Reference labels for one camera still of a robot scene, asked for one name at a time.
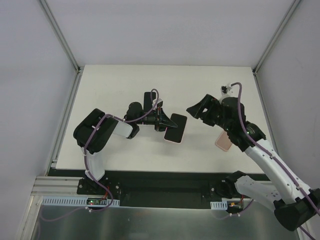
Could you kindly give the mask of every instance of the black smartphone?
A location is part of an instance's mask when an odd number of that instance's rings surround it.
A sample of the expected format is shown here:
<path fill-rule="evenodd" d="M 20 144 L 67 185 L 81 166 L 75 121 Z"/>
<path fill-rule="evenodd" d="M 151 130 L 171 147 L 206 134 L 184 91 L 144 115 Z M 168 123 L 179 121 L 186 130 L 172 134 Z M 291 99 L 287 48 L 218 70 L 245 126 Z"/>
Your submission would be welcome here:
<path fill-rule="evenodd" d="M 144 93 L 143 99 L 143 111 L 146 113 L 153 107 L 153 100 L 156 99 L 156 93 L 152 92 L 152 99 L 151 99 L 151 92 L 146 91 Z"/>
<path fill-rule="evenodd" d="M 174 121 L 178 127 L 176 128 L 167 128 L 165 130 L 164 139 L 170 142 L 174 143 L 181 143 L 182 137 L 184 135 L 186 123 L 187 123 L 187 117 L 173 113 L 170 118 L 172 121 Z"/>

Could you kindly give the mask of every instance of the cable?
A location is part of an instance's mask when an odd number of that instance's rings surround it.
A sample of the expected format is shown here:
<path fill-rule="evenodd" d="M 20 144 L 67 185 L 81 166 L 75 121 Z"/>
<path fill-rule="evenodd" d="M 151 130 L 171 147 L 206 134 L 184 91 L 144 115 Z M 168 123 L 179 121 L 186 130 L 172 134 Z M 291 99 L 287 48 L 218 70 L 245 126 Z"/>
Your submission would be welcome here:
<path fill-rule="evenodd" d="M 239 120 L 240 120 L 240 125 L 241 128 L 244 132 L 244 134 L 247 136 L 247 138 L 258 148 L 260 148 L 262 151 L 264 151 L 266 154 L 268 154 L 270 156 L 270 158 L 274 159 L 274 161 L 282 168 L 282 170 L 288 175 L 288 177 L 293 181 L 294 185 L 297 187 L 297 189 L 299 189 L 302 194 L 304 195 L 304 197 L 308 200 L 308 202 L 311 204 L 311 206 L 314 208 L 315 212 L 320 216 L 320 211 L 317 208 L 317 206 L 314 204 L 314 202 L 310 199 L 310 197 L 308 196 L 308 194 L 305 192 L 305 190 L 303 190 L 298 181 L 294 178 L 294 176 L 292 176 L 292 174 L 290 173 L 290 171 L 279 161 L 279 159 L 275 156 L 273 156 L 273 154 L 271 152 L 269 152 L 267 149 L 265 149 L 263 146 L 261 146 L 259 143 L 257 143 L 248 133 L 245 127 L 245 124 L 242 120 L 242 115 L 241 115 L 241 93 L 242 93 L 242 84 L 240 82 L 235 82 L 233 84 L 231 84 L 231 87 L 234 85 L 239 85 L 239 93 L 238 93 L 238 102 L 237 102 L 237 108 L 238 108 L 238 116 L 239 116 Z M 313 238 L 303 227 L 301 227 L 301 230 L 308 235 L 308 237 L 310 237 L 311 239 L 315 239 Z"/>
<path fill-rule="evenodd" d="M 151 99 L 152 99 L 152 92 L 156 92 L 156 101 L 155 101 L 155 104 L 152 106 L 152 108 L 146 112 L 143 116 L 141 117 L 138 117 L 137 119 L 134 119 L 134 120 L 128 120 L 128 121 L 124 121 L 125 123 L 133 123 L 133 122 L 136 122 L 136 121 L 139 121 L 140 119 L 143 119 L 145 116 L 147 116 L 149 113 L 151 113 L 151 111 L 154 110 L 154 108 L 157 106 L 158 104 L 158 101 L 159 101 L 159 92 L 157 89 L 152 89 L 151 92 L 150 92 L 150 95 L 151 95 Z M 114 117 L 112 116 L 111 114 L 105 114 L 101 119 L 100 121 L 97 123 L 97 125 L 95 126 L 94 130 L 92 131 L 91 135 L 89 136 L 88 140 L 86 141 L 84 147 L 83 147 L 83 153 L 84 153 L 84 165 L 85 165 L 85 169 L 87 171 L 87 173 L 89 174 L 90 178 L 96 183 L 98 184 L 100 187 L 102 187 L 111 197 L 111 202 L 109 204 L 107 204 L 105 207 L 101 208 L 101 209 L 98 209 L 98 210 L 93 210 L 93 209 L 90 209 L 90 211 L 92 212 L 101 212 L 101 211 L 104 211 L 105 209 L 107 209 L 109 206 L 111 206 L 111 204 L 113 203 L 114 201 L 114 196 L 112 195 L 112 193 L 110 192 L 110 190 L 105 187 L 103 184 L 101 184 L 98 180 L 95 179 L 95 177 L 92 175 L 92 173 L 90 172 L 89 170 L 89 166 L 88 166 L 88 158 L 87 158 L 87 148 L 88 148 L 88 145 L 89 143 L 91 142 L 92 138 L 94 137 L 95 133 L 97 132 L 97 130 L 99 129 L 100 125 L 102 124 L 102 122 L 106 119 L 106 118 L 115 118 L 119 121 L 123 121 L 122 119 L 118 118 L 118 117 Z"/>
<path fill-rule="evenodd" d="M 245 196 L 241 194 L 241 199 L 240 201 L 236 201 L 235 204 L 243 203 Z"/>
<path fill-rule="evenodd" d="M 153 89 L 151 90 L 151 92 L 150 92 L 150 94 L 151 94 L 151 101 L 153 100 L 152 92 L 156 92 L 156 100 L 155 100 L 155 103 L 154 103 L 154 105 L 152 106 L 152 108 L 151 108 L 148 112 L 146 112 L 143 116 L 138 117 L 137 119 L 134 119 L 134 120 L 124 121 L 125 123 L 128 124 L 128 123 L 133 123 L 133 122 L 139 121 L 139 120 L 143 119 L 144 117 L 146 117 L 149 113 L 151 113 L 151 112 L 156 108 L 156 106 L 158 105 L 158 101 L 159 101 L 159 92 L 158 92 L 158 90 L 155 89 L 155 88 L 153 88 Z"/>
<path fill-rule="evenodd" d="M 64 214 L 62 216 L 59 216 L 59 217 L 56 217 L 56 218 L 52 218 L 52 219 L 46 219 L 46 218 L 44 218 L 42 216 L 43 209 L 44 209 L 44 207 L 41 206 L 40 207 L 40 211 L 39 211 L 39 218 L 44 222 L 51 223 L 51 222 L 55 222 L 55 221 L 58 221 L 60 219 L 63 219 L 65 217 L 68 217 L 69 215 L 73 214 L 74 212 L 76 212 L 76 211 L 78 211 L 80 209 L 86 209 L 86 208 L 84 206 L 79 206 L 79 207 L 73 209 L 72 211 L 67 212 L 66 214 Z"/>
<path fill-rule="evenodd" d="M 305 230 L 302 226 L 299 227 L 304 233 L 305 235 L 307 235 L 311 240 L 316 240 L 313 236 L 311 236 L 310 233 L 308 233 L 307 230 Z"/>
<path fill-rule="evenodd" d="M 106 191 L 104 196 L 100 199 L 100 202 L 103 200 L 106 200 L 107 197 L 108 197 L 108 192 Z"/>

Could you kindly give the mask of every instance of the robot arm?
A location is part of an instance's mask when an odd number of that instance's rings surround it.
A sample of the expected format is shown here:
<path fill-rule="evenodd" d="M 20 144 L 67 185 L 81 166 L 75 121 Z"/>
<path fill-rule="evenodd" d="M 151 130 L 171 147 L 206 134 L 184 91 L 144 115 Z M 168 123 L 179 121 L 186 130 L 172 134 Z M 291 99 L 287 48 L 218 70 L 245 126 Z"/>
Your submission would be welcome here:
<path fill-rule="evenodd" d="M 218 125 L 223 128 L 231 142 L 259 165 L 276 189 L 257 183 L 245 173 L 237 171 L 226 178 L 221 196 L 230 197 L 232 193 L 240 193 L 251 197 L 274 211 L 276 218 L 286 229 L 294 231 L 316 214 L 312 204 L 316 208 L 320 207 L 320 189 L 312 190 L 289 169 L 259 127 L 246 121 L 244 105 L 240 103 L 238 106 L 238 98 L 228 96 L 229 89 L 230 86 L 221 88 L 220 100 L 207 94 L 199 103 L 189 107 L 187 112 L 209 126 Z M 244 133 L 240 116 L 247 134 L 256 144 Z M 257 145 L 272 156 L 270 157 Z M 297 181 L 299 188 L 284 168 Z M 312 204 L 302 191 L 307 194 Z"/>
<path fill-rule="evenodd" d="M 154 103 L 152 102 L 155 98 L 155 92 L 145 92 L 144 108 L 139 102 L 132 102 L 128 107 L 124 120 L 109 114 L 107 117 L 103 111 L 96 108 L 76 127 L 73 137 L 84 152 L 84 147 L 90 135 L 102 120 L 86 147 L 88 152 L 86 154 L 86 163 L 88 169 L 90 169 L 90 174 L 95 180 L 99 181 L 105 175 L 105 159 L 100 151 L 105 147 L 112 134 L 132 139 L 139 132 L 138 125 L 154 125 L 154 130 L 157 132 L 164 132 L 167 128 L 174 129 L 178 127 L 164 113 L 162 108 L 163 101 L 160 98 Z M 85 175 L 93 181 L 94 179 L 90 174 L 88 170 L 85 171 Z"/>

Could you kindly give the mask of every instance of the phone case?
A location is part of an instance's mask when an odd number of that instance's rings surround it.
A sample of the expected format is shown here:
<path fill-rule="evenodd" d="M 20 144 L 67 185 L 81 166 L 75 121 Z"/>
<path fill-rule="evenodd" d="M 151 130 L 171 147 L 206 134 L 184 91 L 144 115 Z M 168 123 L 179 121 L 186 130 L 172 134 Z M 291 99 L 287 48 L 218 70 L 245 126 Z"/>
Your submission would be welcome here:
<path fill-rule="evenodd" d="M 221 150 L 228 152 L 228 150 L 232 146 L 232 142 L 230 141 L 227 132 L 223 131 L 218 139 L 215 141 L 215 145 L 220 148 Z"/>

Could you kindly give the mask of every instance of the white tabletop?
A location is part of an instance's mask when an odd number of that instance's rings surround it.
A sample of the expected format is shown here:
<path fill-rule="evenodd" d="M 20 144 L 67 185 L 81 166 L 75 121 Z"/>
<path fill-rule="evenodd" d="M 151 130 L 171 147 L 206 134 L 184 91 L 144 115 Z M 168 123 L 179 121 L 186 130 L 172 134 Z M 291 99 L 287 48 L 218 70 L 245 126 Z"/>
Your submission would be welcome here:
<path fill-rule="evenodd" d="M 262 173 L 258 165 L 235 145 L 228 152 L 215 146 L 222 133 L 186 109 L 206 94 L 221 96 L 220 87 L 241 82 L 241 102 L 247 120 L 255 123 L 270 140 L 266 119 L 250 67 L 165 66 L 165 65 L 86 65 L 56 164 L 57 169 L 85 169 L 80 147 L 73 138 L 77 125 L 95 108 L 123 118 L 132 102 L 143 105 L 144 92 L 156 88 L 163 110 L 188 117 L 181 144 L 164 140 L 164 132 L 154 126 L 140 126 L 133 139 L 112 135 L 101 151 L 106 170 L 153 172 Z M 238 86 L 233 95 L 238 95 Z"/>

